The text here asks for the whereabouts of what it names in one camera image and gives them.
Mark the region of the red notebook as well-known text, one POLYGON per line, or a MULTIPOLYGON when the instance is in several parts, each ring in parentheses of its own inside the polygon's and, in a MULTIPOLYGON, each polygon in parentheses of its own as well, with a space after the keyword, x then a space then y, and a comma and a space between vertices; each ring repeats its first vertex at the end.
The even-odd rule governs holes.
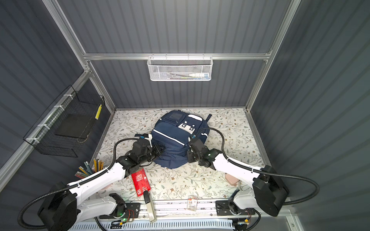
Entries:
POLYGON ((139 169, 136 173, 133 173, 131 177, 138 197, 141 197, 145 191, 151 190, 148 177, 143 168, 139 169))

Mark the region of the navy blue student backpack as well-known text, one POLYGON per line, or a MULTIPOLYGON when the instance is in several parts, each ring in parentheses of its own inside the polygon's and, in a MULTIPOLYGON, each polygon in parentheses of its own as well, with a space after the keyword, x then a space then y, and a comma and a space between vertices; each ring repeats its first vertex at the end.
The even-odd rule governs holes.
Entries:
POLYGON ((206 119, 180 110, 172 110, 163 115, 151 131, 152 145, 157 145, 161 155, 154 162, 161 167, 175 169, 186 163, 196 161, 196 155, 190 151, 189 142, 196 136, 206 142, 210 130, 206 119))

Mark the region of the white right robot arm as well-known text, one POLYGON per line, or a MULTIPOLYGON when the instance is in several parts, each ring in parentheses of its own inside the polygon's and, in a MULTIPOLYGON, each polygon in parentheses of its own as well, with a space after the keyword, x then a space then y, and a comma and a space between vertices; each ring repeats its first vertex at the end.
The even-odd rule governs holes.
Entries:
POLYGON ((253 189, 256 204, 266 214, 276 217, 283 206, 306 202, 320 192, 319 184, 312 179, 296 175, 279 174, 269 165, 263 168, 254 167, 228 157, 224 150, 225 137, 222 132, 215 128, 207 128, 207 130, 215 131, 221 136, 221 149, 209 149, 200 139, 200 134, 203 130, 201 129, 197 134, 190 135, 188 139, 190 153, 195 160, 200 166, 229 174, 250 186, 253 189), (315 189, 303 198, 287 201, 290 191, 282 180, 283 178, 307 182, 312 184, 315 189))

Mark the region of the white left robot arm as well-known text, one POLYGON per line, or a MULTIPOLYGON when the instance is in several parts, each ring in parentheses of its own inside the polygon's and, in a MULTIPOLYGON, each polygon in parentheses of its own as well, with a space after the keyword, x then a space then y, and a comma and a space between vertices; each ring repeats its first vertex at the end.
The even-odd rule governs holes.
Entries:
POLYGON ((108 215, 123 219, 131 215, 124 199, 117 193, 111 193, 102 199, 90 200, 89 197, 110 184, 136 173, 143 163, 151 163, 163 153, 163 146, 143 134, 132 138, 133 147, 125 155, 117 157, 117 146, 125 140, 119 140, 113 147, 111 164, 82 180, 67 185, 59 183, 48 193, 28 202, 19 212, 18 224, 28 230, 67 231, 75 223, 99 216, 108 215), (42 225, 28 224, 25 212, 37 202, 42 201, 38 217, 42 225))

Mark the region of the pink pouch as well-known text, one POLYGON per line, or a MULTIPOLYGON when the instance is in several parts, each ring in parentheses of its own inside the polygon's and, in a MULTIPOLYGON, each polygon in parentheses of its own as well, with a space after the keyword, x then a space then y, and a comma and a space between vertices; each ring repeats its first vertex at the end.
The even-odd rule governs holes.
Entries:
POLYGON ((225 175, 225 180, 231 185, 231 186, 237 186, 237 184, 240 182, 240 180, 230 174, 225 175))

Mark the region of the black silver stapler tool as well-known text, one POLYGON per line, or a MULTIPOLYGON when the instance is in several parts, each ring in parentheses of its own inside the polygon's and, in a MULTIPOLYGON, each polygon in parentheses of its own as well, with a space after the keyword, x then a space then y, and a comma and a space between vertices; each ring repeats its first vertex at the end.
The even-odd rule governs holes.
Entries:
POLYGON ((156 216, 155 206, 154 206, 154 202, 153 202, 150 191, 144 191, 143 196, 144 196, 146 209, 148 212, 149 221, 150 223, 154 223, 157 221, 157 216, 156 216))

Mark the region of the small clear packet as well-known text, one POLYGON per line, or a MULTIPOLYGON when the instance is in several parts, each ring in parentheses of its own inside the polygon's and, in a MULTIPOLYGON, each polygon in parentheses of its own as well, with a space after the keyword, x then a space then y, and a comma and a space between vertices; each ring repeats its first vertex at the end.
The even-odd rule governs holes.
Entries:
POLYGON ((190 195, 188 197, 187 210, 196 211, 198 205, 198 198, 196 196, 190 195))

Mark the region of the pink cup with pencils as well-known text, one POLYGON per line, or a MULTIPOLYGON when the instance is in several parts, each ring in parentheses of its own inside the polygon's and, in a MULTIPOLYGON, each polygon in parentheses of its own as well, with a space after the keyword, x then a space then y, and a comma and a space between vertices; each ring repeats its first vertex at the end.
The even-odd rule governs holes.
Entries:
POLYGON ((94 158, 92 164, 90 165, 87 161, 83 163, 82 166, 78 168, 78 171, 74 174, 79 180, 87 178, 94 173, 104 170, 106 167, 110 166, 112 162, 100 160, 99 158, 94 158))

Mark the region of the white tube in basket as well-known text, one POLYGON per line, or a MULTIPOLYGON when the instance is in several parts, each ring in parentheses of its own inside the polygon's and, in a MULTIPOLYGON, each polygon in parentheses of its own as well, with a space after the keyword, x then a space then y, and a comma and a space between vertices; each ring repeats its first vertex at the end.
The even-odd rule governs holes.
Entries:
POLYGON ((197 80, 207 80, 209 78, 209 73, 190 73, 189 77, 197 80))

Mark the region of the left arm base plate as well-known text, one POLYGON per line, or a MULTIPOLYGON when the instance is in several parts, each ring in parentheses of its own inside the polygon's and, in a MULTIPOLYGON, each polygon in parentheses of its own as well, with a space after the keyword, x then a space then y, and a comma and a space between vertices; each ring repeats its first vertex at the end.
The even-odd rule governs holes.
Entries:
POLYGON ((100 219, 124 219, 138 218, 140 212, 140 203, 126 203, 125 205, 118 205, 112 213, 108 215, 99 216, 100 219))

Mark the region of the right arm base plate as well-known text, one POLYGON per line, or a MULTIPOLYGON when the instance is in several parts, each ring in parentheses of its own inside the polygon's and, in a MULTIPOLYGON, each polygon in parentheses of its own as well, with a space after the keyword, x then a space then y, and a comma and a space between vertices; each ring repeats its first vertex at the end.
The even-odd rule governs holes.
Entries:
POLYGON ((255 215, 256 213, 250 209, 239 209, 236 207, 236 213, 233 213, 230 210, 229 203, 227 200, 218 200, 215 201, 215 208, 216 208, 216 213, 218 216, 251 216, 255 215))

